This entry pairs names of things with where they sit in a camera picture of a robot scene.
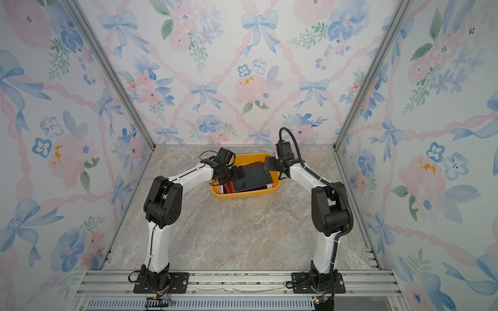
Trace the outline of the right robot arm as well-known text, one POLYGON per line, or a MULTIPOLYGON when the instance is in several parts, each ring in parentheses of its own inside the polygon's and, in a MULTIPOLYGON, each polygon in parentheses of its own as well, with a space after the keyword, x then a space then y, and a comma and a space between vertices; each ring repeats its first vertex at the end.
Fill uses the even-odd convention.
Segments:
POLYGON ((284 174, 311 195, 311 218, 318 232, 316 252, 311 261, 308 280, 297 281, 293 287, 304 285, 318 293, 332 293, 340 239, 354 226, 354 216, 344 184, 326 180, 306 163, 299 163, 295 159, 283 160, 269 156, 265 158, 264 169, 284 174))

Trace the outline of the right aluminium corner post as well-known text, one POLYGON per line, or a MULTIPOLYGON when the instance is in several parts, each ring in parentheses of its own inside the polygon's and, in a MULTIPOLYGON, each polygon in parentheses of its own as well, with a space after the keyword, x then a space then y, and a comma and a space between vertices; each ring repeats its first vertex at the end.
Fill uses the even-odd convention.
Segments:
POLYGON ((348 131, 354 123, 355 116, 361 109, 363 101, 365 100, 370 88, 374 85, 374 82, 377 79, 377 75, 381 71, 381 67, 384 64, 386 55, 393 46, 395 37, 399 35, 399 31, 402 28, 403 23, 407 19, 407 14, 412 4, 413 1, 410 0, 402 0, 398 3, 398 7, 394 11, 392 19, 388 24, 388 28, 381 40, 378 51, 375 57, 372 58, 372 63, 368 68, 368 71, 366 72, 364 83, 359 90, 358 96, 356 96, 355 100, 353 101, 351 110, 348 112, 344 125, 341 128, 341 132, 333 145, 335 152, 338 152, 342 148, 342 145, 346 142, 348 131))

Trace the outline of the aluminium front rail frame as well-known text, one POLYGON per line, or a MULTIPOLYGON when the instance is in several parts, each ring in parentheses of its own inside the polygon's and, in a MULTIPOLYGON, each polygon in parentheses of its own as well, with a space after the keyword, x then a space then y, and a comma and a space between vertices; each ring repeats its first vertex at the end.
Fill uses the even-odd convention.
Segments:
POLYGON ((316 291, 304 272, 181 271, 154 293, 126 270, 88 272, 70 310, 407 310, 390 270, 343 270, 316 291))

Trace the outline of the yellow plastic storage box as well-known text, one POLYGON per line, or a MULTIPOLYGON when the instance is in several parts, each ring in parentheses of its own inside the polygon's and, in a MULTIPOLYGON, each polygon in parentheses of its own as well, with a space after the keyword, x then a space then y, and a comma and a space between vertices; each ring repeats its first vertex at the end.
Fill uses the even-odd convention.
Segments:
POLYGON ((225 185, 211 186, 211 192, 220 200, 272 194, 281 185, 277 172, 266 171, 268 153, 242 154, 235 157, 235 166, 242 166, 245 178, 225 185))

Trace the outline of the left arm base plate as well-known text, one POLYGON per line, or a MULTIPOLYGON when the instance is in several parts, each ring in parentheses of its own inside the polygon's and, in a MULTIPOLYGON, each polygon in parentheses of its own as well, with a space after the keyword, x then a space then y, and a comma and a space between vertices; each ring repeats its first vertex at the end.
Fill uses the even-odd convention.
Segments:
POLYGON ((186 272, 169 272, 163 275, 140 272, 133 293, 135 294, 185 294, 189 274, 186 272))

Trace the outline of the left aluminium corner post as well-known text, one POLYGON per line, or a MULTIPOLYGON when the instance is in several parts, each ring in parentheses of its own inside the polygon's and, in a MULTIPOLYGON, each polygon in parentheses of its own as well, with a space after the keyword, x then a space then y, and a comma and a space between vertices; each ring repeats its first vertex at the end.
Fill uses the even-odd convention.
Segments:
POLYGON ((105 53, 105 49, 102 46, 100 40, 98 39, 95 31, 90 25, 88 18, 85 16, 82 7, 79 5, 78 1, 62 1, 63 6, 68 11, 70 17, 74 20, 79 30, 82 32, 84 39, 88 42, 89 46, 92 48, 96 61, 100 65, 101 69, 105 73, 105 77, 108 79, 111 87, 114 89, 122 104, 124 105, 126 111, 130 115, 132 121, 135 123, 138 132, 145 139, 147 146, 154 150, 156 144, 153 142, 152 137, 146 128, 144 122, 139 116, 139 112, 133 105, 132 101, 128 97, 128 93, 125 90, 125 87, 121 80, 119 79, 119 75, 115 70, 112 62, 109 57, 105 53))

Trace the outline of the aluminium corner post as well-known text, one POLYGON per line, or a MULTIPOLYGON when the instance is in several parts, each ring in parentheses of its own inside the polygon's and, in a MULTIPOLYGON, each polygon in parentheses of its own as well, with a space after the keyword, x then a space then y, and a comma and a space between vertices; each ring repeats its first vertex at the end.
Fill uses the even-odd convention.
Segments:
POLYGON ((338 152, 342 148, 342 145, 346 142, 348 131, 354 123, 355 116, 361 109, 363 101, 365 100, 370 88, 374 85, 374 82, 377 79, 377 75, 381 71, 381 67, 384 64, 386 55, 393 46, 395 37, 399 35, 399 31, 402 28, 403 23, 407 19, 407 14, 412 4, 413 1, 410 0, 402 0, 398 3, 398 7, 394 11, 392 19, 388 24, 388 28, 381 40, 378 51, 375 57, 372 58, 372 63, 368 68, 368 71, 366 72, 364 83, 359 90, 358 96, 356 96, 355 100, 353 101, 351 110, 348 112, 344 125, 341 128, 341 132, 333 145, 335 152, 338 152))
POLYGON ((79 5, 78 1, 62 1, 63 6, 68 11, 70 17, 74 20, 79 30, 82 32, 84 39, 88 42, 89 46, 92 48, 96 61, 100 65, 101 69, 105 73, 105 77, 108 79, 111 87, 114 89, 122 104, 124 105, 126 111, 130 115, 132 121, 135 123, 138 132, 145 139, 147 146, 154 150, 156 144, 153 142, 152 137, 146 128, 144 122, 139 116, 139 112, 133 105, 132 101, 128 97, 128 93, 125 90, 125 87, 121 80, 119 79, 119 75, 115 70, 112 62, 109 57, 105 53, 105 49, 102 46, 100 40, 98 39, 95 31, 90 25, 88 18, 85 16, 82 7, 79 5))

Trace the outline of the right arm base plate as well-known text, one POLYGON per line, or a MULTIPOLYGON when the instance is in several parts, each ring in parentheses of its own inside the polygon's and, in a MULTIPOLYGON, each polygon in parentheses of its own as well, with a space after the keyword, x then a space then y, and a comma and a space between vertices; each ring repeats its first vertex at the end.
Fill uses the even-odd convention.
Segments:
POLYGON ((337 270, 331 273, 315 275, 311 272, 291 273, 291 280, 286 288, 295 294, 345 294, 346 289, 342 274, 337 270))

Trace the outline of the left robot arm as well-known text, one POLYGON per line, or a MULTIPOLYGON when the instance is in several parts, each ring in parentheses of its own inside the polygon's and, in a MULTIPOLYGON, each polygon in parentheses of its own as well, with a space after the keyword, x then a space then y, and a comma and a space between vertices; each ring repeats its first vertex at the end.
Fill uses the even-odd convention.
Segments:
POLYGON ((172 225, 182 212, 183 195, 204 182, 216 181, 224 185, 244 177, 241 166, 221 165, 209 160, 180 174, 154 179, 143 207, 149 238, 140 270, 140 277, 149 288, 163 292, 170 284, 169 242, 172 225))

